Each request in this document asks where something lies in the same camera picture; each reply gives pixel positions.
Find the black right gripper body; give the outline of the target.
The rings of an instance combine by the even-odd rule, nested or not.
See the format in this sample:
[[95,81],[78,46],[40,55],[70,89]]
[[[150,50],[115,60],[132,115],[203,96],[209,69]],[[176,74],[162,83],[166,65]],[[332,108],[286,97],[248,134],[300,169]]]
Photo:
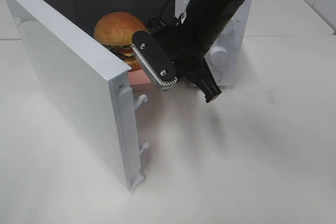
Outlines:
[[178,77],[185,77],[196,72],[205,76],[209,75],[210,69],[205,60],[208,49],[185,38],[180,33],[177,23],[177,18],[167,23],[158,16],[152,16],[148,21],[148,30],[168,55]]

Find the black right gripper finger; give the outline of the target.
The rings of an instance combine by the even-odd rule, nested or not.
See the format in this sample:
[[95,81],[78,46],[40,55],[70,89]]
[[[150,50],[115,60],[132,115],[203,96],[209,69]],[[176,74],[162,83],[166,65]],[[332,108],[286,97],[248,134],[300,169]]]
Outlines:
[[184,77],[204,93],[206,103],[212,102],[222,93],[206,61],[188,68]]

